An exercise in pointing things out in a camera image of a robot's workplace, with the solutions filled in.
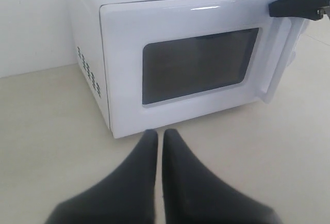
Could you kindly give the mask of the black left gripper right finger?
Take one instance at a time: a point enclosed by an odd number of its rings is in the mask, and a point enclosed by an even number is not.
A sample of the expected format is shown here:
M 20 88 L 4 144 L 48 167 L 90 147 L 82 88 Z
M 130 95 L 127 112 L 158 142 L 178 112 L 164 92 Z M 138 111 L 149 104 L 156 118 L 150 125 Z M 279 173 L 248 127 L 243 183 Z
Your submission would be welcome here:
M 163 135 L 162 188 L 167 223 L 282 223 L 210 171 L 176 129 Z

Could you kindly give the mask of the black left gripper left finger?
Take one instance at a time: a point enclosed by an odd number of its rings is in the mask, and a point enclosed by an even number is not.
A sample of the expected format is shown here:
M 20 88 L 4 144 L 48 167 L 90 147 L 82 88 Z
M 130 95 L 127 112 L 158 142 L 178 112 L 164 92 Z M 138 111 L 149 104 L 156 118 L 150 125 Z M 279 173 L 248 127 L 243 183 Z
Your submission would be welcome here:
M 154 223 L 158 134 L 146 130 L 106 178 L 58 204 L 46 223 Z

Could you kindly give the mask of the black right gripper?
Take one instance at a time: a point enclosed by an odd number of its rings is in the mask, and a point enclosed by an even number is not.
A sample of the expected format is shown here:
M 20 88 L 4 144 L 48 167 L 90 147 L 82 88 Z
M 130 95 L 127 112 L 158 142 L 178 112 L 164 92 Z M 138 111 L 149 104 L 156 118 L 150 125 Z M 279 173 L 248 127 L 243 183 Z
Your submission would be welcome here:
M 329 0 L 276 0 L 269 3 L 269 16 L 273 18 L 329 18 Z

